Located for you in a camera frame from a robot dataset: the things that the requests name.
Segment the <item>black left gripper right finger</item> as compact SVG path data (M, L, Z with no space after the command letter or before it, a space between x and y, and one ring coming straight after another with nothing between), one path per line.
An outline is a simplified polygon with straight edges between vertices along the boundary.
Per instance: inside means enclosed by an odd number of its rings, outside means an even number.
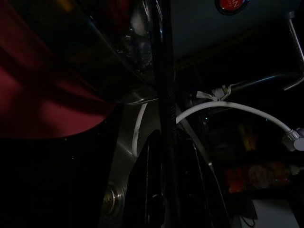
M182 129L177 134L182 226L224 228L226 213L212 172L190 135Z

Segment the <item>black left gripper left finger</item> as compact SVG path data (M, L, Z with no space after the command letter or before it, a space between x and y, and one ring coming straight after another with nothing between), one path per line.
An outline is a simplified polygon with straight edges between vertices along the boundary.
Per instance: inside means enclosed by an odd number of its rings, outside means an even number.
M128 178L127 228L160 228L164 223L162 140L159 130L147 138Z

